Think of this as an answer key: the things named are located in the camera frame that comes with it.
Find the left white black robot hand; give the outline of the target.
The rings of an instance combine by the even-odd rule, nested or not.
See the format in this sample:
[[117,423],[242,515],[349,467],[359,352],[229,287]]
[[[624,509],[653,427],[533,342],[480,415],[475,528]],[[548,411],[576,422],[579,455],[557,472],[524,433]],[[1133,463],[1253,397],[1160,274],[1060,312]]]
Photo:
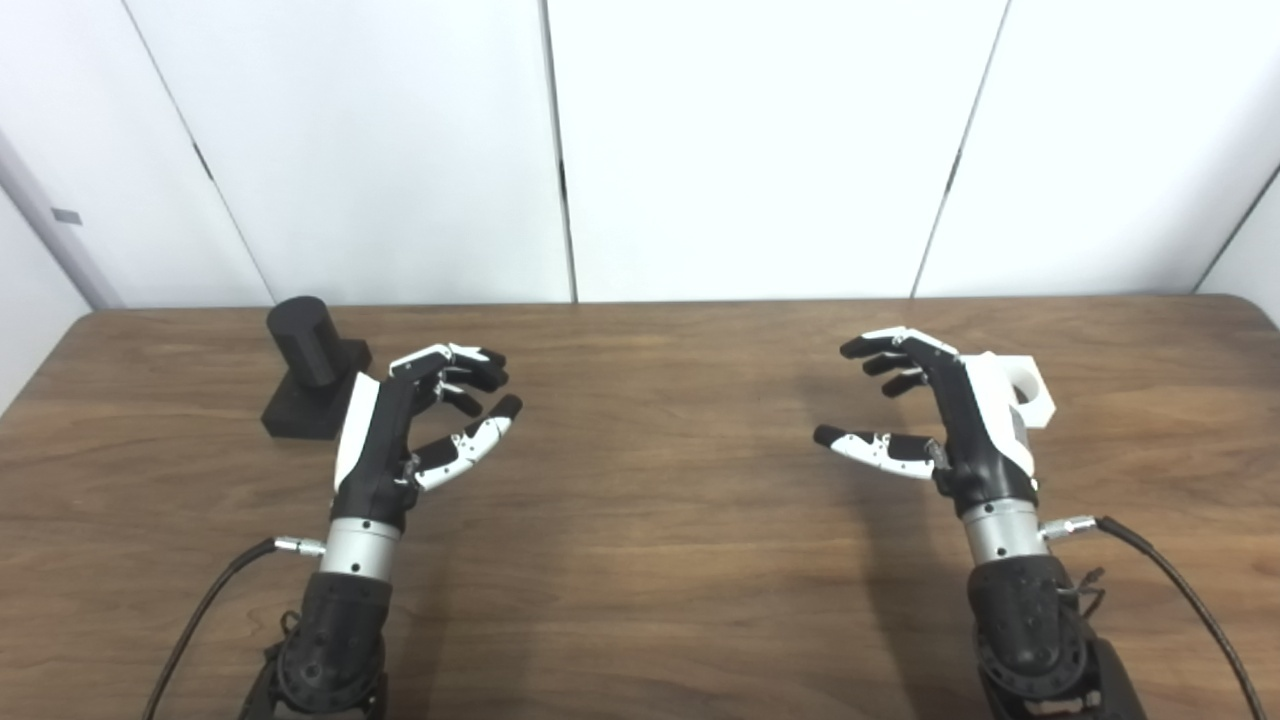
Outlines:
[[[384,380],[360,373],[340,432],[330,518],[403,532],[421,495],[463,475],[508,433],[522,400],[506,395],[485,410],[466,391],[503,388],[506,365],[506,356],[490,348],[438,343],[392,361]],[[471,423],[411,447],[413,419],[438,404],[458,409]]]

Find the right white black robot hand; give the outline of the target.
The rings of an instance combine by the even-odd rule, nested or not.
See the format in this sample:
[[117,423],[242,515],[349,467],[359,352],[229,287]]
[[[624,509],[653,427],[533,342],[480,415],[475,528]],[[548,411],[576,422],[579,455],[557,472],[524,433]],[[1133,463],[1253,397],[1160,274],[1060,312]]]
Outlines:
[[1038,507],[1036,460],[1018,395],[993,354],[961,354],[905,325],[870,331],[838,348],[860,359],[867,375],[896,375],[882,387],[897,398],[928,388],[945,437],[815,428],[813,439],[855,462],[918,480],[933,480],[963,515],[974,507],[1016,500]]

